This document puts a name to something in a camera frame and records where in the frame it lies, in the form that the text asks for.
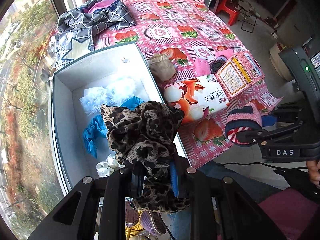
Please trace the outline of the person's right hand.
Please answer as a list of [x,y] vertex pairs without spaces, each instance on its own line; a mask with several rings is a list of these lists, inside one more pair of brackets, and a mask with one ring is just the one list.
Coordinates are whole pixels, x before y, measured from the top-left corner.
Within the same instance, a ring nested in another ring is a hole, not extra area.
[[312,161],[307,161],[306,166],[308,169],[308,174],[309,174],[309,179],[310,181],[316,185],[319,186],[320,182],[320,161],[319,160],[312,160]]

